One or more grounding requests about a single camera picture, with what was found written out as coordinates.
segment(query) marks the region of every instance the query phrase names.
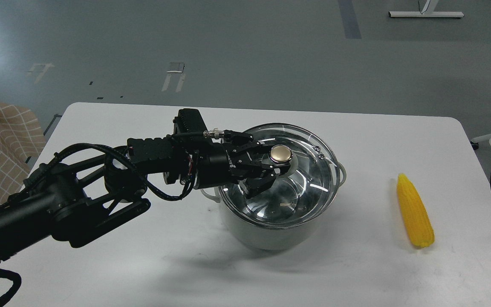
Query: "metal frame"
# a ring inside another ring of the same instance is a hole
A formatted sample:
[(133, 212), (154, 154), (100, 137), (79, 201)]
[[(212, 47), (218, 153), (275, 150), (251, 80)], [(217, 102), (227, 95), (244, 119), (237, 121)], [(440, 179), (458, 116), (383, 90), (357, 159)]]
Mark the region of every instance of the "metal frame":
[(439, 0), (427, 0), (420, 12), (394, 12), (389, 11), (391, 18), (396, 17), (442, 17), (442, 18), (462, 18), (462, 12), (435, 12), (435, 7)]

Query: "yellow corn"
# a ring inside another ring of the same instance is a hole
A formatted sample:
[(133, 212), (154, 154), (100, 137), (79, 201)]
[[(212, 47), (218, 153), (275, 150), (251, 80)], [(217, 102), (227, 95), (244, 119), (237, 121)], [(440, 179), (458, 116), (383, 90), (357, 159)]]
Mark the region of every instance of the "yellow corn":
[(413, 183), (402, 173), (397, 179), (397, 196), (410, 242), (420, 248), (431, 245), (435, 234), (423, 202)]

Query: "gold knob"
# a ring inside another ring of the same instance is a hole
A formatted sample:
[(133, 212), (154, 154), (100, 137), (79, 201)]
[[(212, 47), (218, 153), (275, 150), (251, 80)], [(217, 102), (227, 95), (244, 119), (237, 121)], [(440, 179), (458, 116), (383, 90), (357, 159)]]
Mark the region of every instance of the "gold knob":
[(275, 163), (286, 163), (293, 157), (291, 149), (285, 145), (272, 147), (269, 155), (270, 159)]

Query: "pot lid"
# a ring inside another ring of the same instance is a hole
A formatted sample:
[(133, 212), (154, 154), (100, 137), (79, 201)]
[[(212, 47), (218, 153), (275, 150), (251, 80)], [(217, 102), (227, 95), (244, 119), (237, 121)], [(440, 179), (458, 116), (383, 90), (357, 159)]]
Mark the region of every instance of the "pot lid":
[(220, 187), (223, 200), (235, 214), (259, 226), (279, 228), (304, 223), (331, 204), (340, 176), (335, 154), (318, 136), (289, 124), (266, 124), (245, 132), (273, 146), (259, 160), (291, 159), (291, 168), (268, 190), (249, 199), (239, 184)]

